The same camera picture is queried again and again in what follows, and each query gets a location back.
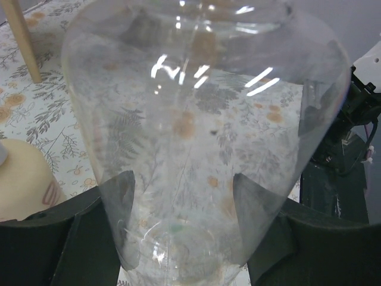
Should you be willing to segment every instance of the transparent glass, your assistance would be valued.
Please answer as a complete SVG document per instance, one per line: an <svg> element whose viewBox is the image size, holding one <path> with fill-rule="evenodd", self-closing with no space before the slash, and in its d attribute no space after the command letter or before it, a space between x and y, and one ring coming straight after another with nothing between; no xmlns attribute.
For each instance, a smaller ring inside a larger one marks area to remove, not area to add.
<svg viewBox="0 0 381 286"><path fill-rule="evenodd" d="M62 64L133 286L229 285L349 82L329 28L276 0L97 0Z"/></svg>

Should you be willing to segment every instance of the beige container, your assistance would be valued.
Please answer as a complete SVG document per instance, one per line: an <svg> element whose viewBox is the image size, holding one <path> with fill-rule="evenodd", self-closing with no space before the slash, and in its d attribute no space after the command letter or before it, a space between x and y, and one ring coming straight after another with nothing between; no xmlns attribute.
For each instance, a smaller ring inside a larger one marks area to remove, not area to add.
<svg viewBox="0 0 381 286"><path fill-rule="evenodd" d="M23 220L65 200L36 147L16 139L0 140L0 221Z"/></svg>

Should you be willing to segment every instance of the black cable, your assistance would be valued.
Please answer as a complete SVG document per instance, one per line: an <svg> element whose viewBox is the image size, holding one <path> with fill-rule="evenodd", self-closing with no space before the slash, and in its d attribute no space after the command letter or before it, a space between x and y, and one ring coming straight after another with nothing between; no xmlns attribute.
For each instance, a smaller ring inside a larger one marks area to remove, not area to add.
<svg viewBox="0 0 381 286"><path fill-rule="evenodd" d="M362 150L362 152L359 153L358 157L356 158L356 160L354 161L354 163L352 164L352 166L344 171L344 172L339 172L339 176L347 176L349 175L349 173L351 173L353 167L357 164L357 162L359 161L360 158L363 158L365 156L365 154L367 153L368 149L369 149L369 146L370 146L370 143L372 142L375 134L376 134L376 131L377 131L377 127L378 127L378 124L379 124L379 121L377 119L375 119L374 121L372 121L372 124L373 124L373 128L370 132L370 136L367 140L367 142L365 143L365 147L364 147L364 150Z"/></svg>

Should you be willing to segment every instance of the floral tablecloth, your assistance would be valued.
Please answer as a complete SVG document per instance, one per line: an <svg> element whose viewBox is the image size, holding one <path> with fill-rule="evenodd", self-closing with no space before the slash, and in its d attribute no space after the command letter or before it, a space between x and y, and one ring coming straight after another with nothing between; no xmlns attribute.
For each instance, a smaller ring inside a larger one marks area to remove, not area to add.
<svg viewBox="0 0 381 286"><path fill-rule="evenodd" d="M96 185L61 72L63 36L91 0L53 0L26 14L43 82L32 83L9 25L0 27L0 139L15 138L45 155L68 198ZM296 186L290 198L298 200ZM128 285L120 273L118 285ZM250 285L245 267L232 283Z"/></svg>

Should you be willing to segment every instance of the wooden stick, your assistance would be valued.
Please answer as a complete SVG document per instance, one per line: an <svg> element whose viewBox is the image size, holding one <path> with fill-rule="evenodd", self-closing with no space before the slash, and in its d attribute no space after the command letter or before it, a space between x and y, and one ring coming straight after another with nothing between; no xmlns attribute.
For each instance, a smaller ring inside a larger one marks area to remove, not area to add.
<svg viewBox="0 0 381 286"><path fill-rule="evenodd" d="M16 39L18 48L24 58L32 81L40 83L42 81L36 57L33 52L30 33L21 10L18 0L0 0L1 6L10 24L13 35Z"/></svg>

